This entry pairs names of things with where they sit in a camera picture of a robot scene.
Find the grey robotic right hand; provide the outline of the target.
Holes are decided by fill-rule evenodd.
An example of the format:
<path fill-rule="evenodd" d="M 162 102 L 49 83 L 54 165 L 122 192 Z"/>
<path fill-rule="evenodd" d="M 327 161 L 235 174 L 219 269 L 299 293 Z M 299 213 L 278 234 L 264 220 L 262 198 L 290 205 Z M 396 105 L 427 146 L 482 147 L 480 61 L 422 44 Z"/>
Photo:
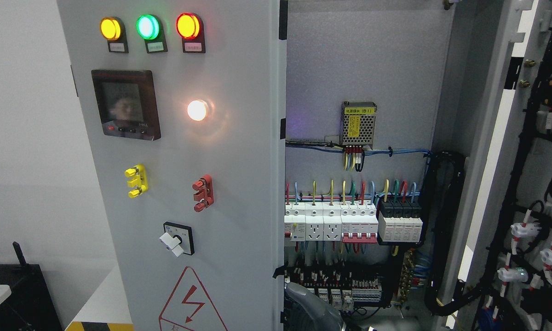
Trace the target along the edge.
<path fill-rule="evenodd" d="M 307 288 L 293 282 L 284 286 L 285 297 L 296 304 L 289 322 L 294 320 L 293 329 L 304 331 L 345 331 L 347 325 L 338 310 Z"/>

